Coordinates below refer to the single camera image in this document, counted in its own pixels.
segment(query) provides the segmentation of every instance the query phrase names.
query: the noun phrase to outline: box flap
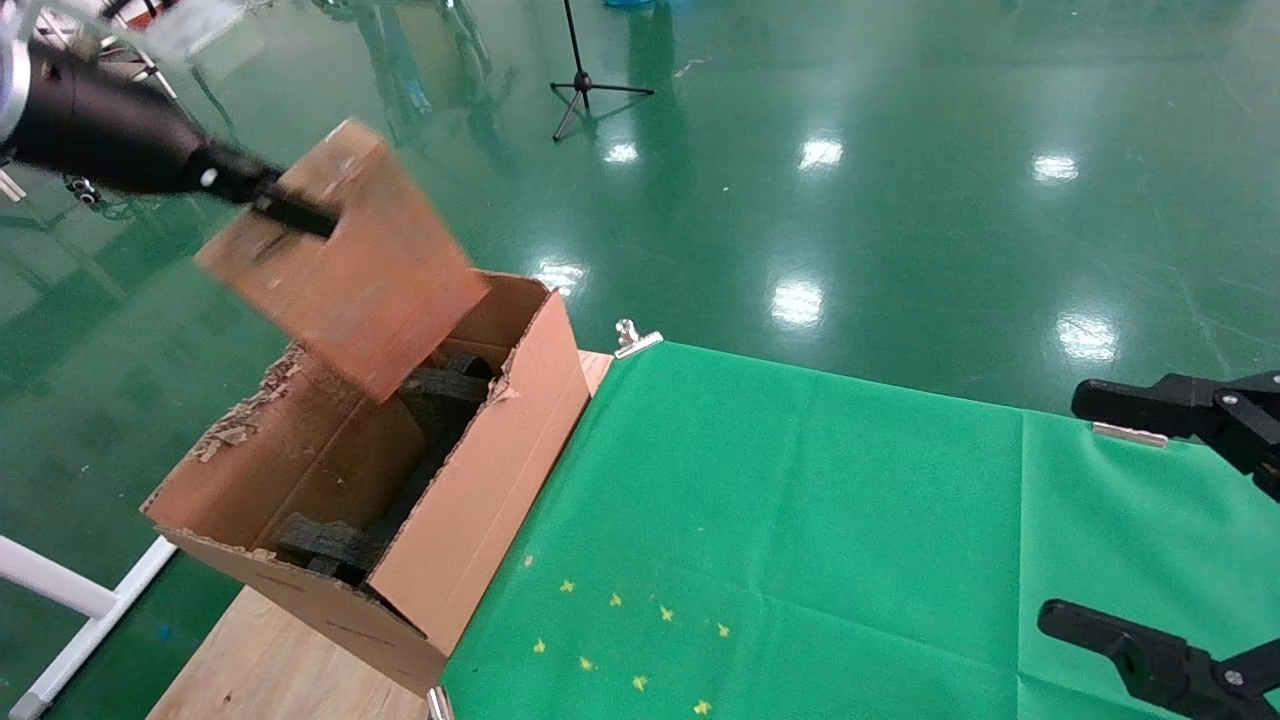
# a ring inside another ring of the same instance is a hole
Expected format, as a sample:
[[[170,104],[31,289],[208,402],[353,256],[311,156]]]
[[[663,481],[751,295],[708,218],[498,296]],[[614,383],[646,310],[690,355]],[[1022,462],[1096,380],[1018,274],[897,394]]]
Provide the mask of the box flap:
[[[280,182],[340,208],[326,241],[243,213],[196,261],[379,402],[488,287],[385,141],[348,120]]]
[[[440,648],[457,642],[586,405],[564,301],[541,292],[544,304],[508,360],[503,387],[481,406],[369,578]],[[472,319],[475,327],[502,325]]]
[[[375,600],[333,578],[278,562],[268,552],[248,553],[192,533],[161,529],[161,534],[216,570],[239,578],[406,688],[425,694],[439,683],[445,656]]]
[[[251,547],[362,400],[351,383],[291,347],[259,392],[169,471],[142,512],[164,528]]]

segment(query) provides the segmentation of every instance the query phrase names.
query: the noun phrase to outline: metal clip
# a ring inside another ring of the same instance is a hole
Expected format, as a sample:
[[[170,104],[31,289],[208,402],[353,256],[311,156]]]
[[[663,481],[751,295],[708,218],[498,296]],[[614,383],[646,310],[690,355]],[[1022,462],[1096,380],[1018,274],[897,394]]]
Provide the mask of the metal clip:
[[[453,705],[444,688],[436,685],[426,692],[426,714],[430,720],[456,720],[453,717]]]
[[[1148,433],[1147,430],[1121,428],[1120,425],[1108,425],[1106,423],[1093,423],[1093,432],[1098,433],[1100,436],[1114,437],[1117,439],[1126,439],[1129,442],[1137,442],[1138,445],[1148,445],[1151,447],[1166,447],[1169,445],[1169,438],[1160,433]]]
[[[653,347],[662,342],[662,333],[659,332],[652,332],[641,337],[636,332],[636,324],[631,320],[618,320],[614,328],[618,331],[618,348],[613,351],[613,356],[618,360],[630,357],[646,347]]]

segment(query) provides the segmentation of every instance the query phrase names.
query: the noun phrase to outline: green epoxy floor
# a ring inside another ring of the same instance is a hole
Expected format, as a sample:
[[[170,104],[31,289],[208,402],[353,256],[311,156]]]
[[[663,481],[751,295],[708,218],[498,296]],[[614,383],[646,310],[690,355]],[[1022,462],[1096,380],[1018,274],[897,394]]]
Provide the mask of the green epoxy floor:
[[[201,54],[289,163],[343,118],[397,138],[477,264],[744,355],[1065,413],[1085,377],[1280,366],[1280,5],[1258,0],[557,0],[261,8]],[[111,220],[14,170],[0,199],[0,534],[114,584],[136,512],[280,336],[187,260],[205,200]],[[32,222],[32,215],[41,222]],[[141,717],[234,594],[172,565],[54,717]],[[0,706],[78,626],[0,585]],[[129,669],[123,659],[141,662]]]

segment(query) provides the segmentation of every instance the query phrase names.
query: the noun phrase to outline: tripod stand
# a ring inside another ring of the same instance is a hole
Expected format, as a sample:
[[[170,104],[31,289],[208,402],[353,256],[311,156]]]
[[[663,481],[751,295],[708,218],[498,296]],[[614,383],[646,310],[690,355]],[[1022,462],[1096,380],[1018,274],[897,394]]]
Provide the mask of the tripod stand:
[[[573,110],[577,109],[579,100],[582,101],[584,108],[588,110],[591,109],[591,100],[588,97],[588,94],[593,90],[620,90],[622,92],[644,92],[645,95],[653,95],[653,90],[649,90],[648,87],[593,83],[591,77],[582,69],[582,56],[577,51],[577,31],[573,29],[573,8],[570,6],[568,0],[564,0],[564,18],[568,20],[568,38],[573,42],[573,61],[577,64],[577,73],[573,74],[573,82],[552,83],[552,90],[561,87],[573,88],[573,100],[570,101],[568,109],[564,110],[564,117],[561,119],[559,127],[556,128],[556,133],[552,135],[552,140],[556,142],[559,142],[561,137],[564,135],[564,128],[568,127],[568,120],[573,117]]]

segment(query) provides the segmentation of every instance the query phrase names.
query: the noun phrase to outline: black cable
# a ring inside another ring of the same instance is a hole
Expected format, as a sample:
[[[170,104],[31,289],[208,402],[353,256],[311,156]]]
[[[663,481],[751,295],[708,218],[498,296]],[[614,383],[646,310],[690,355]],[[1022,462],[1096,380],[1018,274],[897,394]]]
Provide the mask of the black cable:
[[[214,95],[212,88],[210,88],[209,83],[205,82],[205,73],[200,72],[200,68],[197,68],[196,65],[192,65],[191,77],[196,79],[196,85],[200,86],[200,90],[205,94],[205,97],[209,99],[209,102],[214,106],[214,110],[218,110],[218,114],[223,117],[223,122],[227,123],[228,140],[238,145],[239,138],[236,137],[236,123],[232,120],[232,114],[228,113],[227,108],[218,101],[218,97]]]

